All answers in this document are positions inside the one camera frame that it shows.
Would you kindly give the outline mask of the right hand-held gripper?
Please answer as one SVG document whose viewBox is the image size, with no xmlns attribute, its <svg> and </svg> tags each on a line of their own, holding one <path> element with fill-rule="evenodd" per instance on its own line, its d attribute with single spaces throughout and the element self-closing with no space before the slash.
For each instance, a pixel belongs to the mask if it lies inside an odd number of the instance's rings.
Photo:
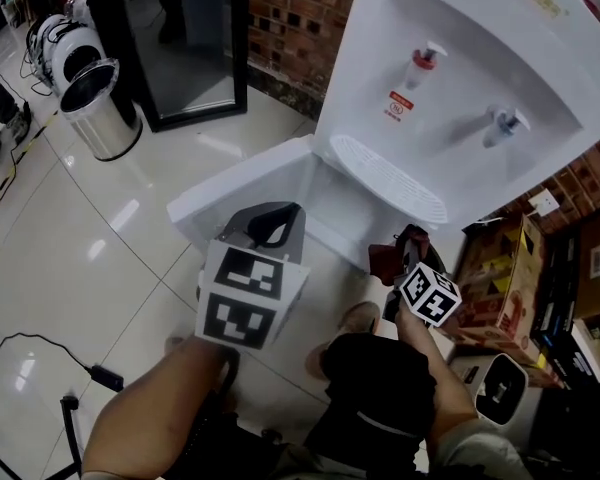
<svg viewBox="0 0 600 480">
<path fill-rule="evenodd" d="M 407 308 L 430 326 L 440 327 L 462 302 L 458 286 L 446 278 L 449 273 L 432 245 L 426 247 L 419 263 L 418 242 L 413 238 L 398 240 L 397 251 L 399 273 L 408 274 L 398 286 Z"/>
</svg>

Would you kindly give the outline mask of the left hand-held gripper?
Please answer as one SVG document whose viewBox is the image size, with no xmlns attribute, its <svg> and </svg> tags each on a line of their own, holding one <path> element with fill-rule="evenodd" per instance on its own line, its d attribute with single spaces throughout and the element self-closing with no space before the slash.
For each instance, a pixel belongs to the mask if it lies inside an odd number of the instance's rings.
<svg viewBox="0 0 600 480">
<path fill-rule="evenodd" d="M 199 276 L 197 337 L 241 350 L 275 341 L 309 277 L 299 265 L 305 225 L 304 209 L 292 202 L 258 204 L 229 220 L 220 241 L 210 242 Z"/>
</svg>

